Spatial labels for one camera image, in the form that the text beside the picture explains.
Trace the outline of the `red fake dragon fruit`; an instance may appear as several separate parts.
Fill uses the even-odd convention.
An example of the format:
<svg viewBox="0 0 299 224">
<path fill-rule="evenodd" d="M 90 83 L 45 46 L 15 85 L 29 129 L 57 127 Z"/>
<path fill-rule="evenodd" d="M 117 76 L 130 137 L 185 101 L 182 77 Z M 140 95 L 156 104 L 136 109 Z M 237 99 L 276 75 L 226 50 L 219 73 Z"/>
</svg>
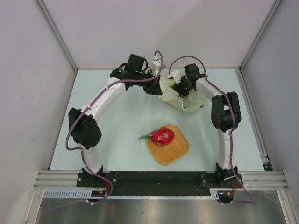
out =
<svg viewBox="0 0 299 224">
<path fill-rule="evenodd" d="M 161 127 L 159 129 L 155 129 L 149 134 L 143 135 L 138 138 L 138 140 L 149 140 L 160 146 L 166 146 L 170 144 L 175 137 L 175 133 L 166 127 Z"/>
</svg>

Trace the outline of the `translucent pale green plastic bag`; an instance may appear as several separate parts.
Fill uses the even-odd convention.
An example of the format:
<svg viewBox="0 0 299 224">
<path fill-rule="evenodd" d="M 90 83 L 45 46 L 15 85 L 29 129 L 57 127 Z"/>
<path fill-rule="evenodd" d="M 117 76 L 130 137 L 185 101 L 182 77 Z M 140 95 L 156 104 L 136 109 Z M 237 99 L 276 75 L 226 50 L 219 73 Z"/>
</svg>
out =
<svg viewBox="0 0 299 224">
<path fill-rule="evenodd" d="M 171 88 L 174 84 L 175 81 L 169 79 L 167 77 L 167 72 L 163 71 L 160 77 L 162 95 L 159 96 L 162 101 L 184 112 L 195 112 L 207 104 L 207 97 L 194 89 L 189 91 L 186 98 L 181 97 Z"/>
</svg>

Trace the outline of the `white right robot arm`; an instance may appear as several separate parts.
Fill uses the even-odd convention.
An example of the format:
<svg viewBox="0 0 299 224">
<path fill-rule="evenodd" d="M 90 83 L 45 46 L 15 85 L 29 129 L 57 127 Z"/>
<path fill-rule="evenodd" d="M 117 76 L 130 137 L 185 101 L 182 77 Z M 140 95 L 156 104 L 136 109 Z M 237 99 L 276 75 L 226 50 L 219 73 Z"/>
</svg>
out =
<svg viewBox="0 0 299 224">
<path fill-rule="evenodd" d="M 189 64 L 184 70 L 184 75 L 177 75 L 176 71 L 170 73 L 177 81 L 173 89 L 184 98 L 195 90 L 211 101 L 211 121 L 219 136 L 215 181 L 220 187 L 227 187 L 233 180 L 238 180 L 234 155 L 235 131 L 242 119 L 238 95 L 236 92 L 225 92 L 210 82 L 196 64 Z"/>
</svg>

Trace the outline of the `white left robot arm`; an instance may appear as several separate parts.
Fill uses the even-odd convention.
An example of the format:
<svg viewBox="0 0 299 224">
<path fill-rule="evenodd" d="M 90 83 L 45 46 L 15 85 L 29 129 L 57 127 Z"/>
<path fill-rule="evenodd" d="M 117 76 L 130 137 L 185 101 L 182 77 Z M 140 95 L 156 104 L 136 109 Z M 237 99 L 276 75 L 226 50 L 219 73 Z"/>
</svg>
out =
<svg viewBox="0 0 299 224">
<path fill-rule="evenodd" d="M 72 108 L 69 111 L 66 138 L 73 138 L 77 143 L 75 149 L 81 152 L 83 169 L 88 172 L 87 181 L 92 186 L 97 187 L 103 182 L 103 174 L 100 173 L 102 164 L 96 148 L 102 137 L 98 126 L 101 116 L 121 94 L 134 85 L 142 87 L 148 95 L 161 95 L 159 80 L 163 68 L 163 55 L 158 50 L 151 64 L 144 57 L 131 54 L 126 63 L 112 70 L 108 81 L 95 97 L 80 109 Z"/>
</svg>

